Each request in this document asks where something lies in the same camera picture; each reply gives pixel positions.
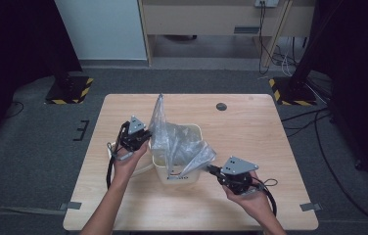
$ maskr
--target person's left hand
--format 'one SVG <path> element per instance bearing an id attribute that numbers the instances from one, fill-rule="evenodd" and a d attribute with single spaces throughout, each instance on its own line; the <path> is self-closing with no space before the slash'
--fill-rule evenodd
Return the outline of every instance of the person's left hand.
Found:
<path id="1" fill-rule="evenodd" d="M 131 157 L 127 158 L 126 160 L 123 161 L 118 161 L 115 160 L 114 162 L 114 169 L 115 169 L 115 175 L 114 178 L 124 178 L 127 177 L 129 178 L 133 171 L 135 170 L 135 167 L 137 166 L 139 160 L 141 159 L 141 157 L 147 152 L 148 149 L 148 140 L 145 141 L 142 145 L 141 148 L 137 151 L 135 151 Z M 120 149 L 117 154 L 119 156 L 124 156 L 128 153 L 127 150 L 125 149 Z"/>

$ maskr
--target gray carpet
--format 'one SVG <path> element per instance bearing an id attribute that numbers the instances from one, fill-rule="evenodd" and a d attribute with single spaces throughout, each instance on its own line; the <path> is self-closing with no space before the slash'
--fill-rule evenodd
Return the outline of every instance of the gray carpet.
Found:
<path id="1" fill-rule="evenodd" d="M 53 78 L 40 78 L 14 97 L 0 125 L 0 207 L 56 211 L 70 200 L 102 103 L 111 93 L 266 93 L 270 71 L 237 70 L 86 70 L 94 79 L 83 104 L 45 105 Z M 281 118 L 324 108 L 277 106 Z M 314 115 L 284 122 L 298 127 Z M 82 141 L 78 128 L 89 120 Z M 354 168 L 355 158 L 328 117 L 318 121 L 321 143 L 334 173 L 349 195 L 368 211 L 368 171 Z M 319 203 L 319 227 L 289 234 L 368 234 L 368 217 L 342 193 L 318 148 L 314 125 L 289 137 L 311 201 Z M 61 214 L 0 212 L 0 234 L 66 234 Z"/>

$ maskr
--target black stand base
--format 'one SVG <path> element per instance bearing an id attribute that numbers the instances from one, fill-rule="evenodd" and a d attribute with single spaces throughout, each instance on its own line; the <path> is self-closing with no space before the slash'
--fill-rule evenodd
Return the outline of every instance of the black stand base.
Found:
<path id="1" fill-rule="evenodd" d="M 274 77 L 269 81 L 279 105 L 316 105 L 313 92 L 306 86 L 291 89 L 290 77 Z"/>
<path id="2" fill-rule="evenodd" d="M 79 104 L 83 102 L 93 79 L 88 76 L 71 76 L 71 89 L 61 87 L 56 79 L 46 96 L 47 104 Z"/>

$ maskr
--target light wood tabletop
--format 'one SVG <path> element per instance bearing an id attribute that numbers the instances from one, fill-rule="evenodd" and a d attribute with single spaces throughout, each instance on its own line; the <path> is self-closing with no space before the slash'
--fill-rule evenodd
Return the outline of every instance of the light wood tabletop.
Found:
<path id="1" fill-rule="evenodd" d="M 230 156 L 255 163 L 262 180 L 274 178 L 269 187 L 278 219 L 286 230 L 313 230 L 314 211 L 299 205 L 310 203 L 273 98 L 265 94 L 164 94 L 168 122 L 197 124 L 216 152 L 214 165 L 223 166 Z M 149 125 L 158 94 L 112 94 L 104 101 L 71 201 L 64 228 L 80 230 L 107 191 L 109 156 L 120 126 L 137 116 Z M 218 103 L 227 110 L 219 111 Z M 150 151 L 137 168 L 152 163 Z M 260 230 L 258 223 L 227 200 L 215 176 L 201 172 L 193 184 L 164 185 L 151 168 L 129 181 L 114 230 L 125 231 L 246 231 Z"/>

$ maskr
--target power strip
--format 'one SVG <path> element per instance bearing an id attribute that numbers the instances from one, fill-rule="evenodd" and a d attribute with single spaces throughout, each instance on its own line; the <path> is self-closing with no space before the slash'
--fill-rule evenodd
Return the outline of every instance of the power strip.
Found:
<path id="1" fill-rule="evenodd" d="M 276 8 L 278 6 L 279 0 L 256 0 L 254 6 L 261 8 L 262 5 L 266 8 Z"/>

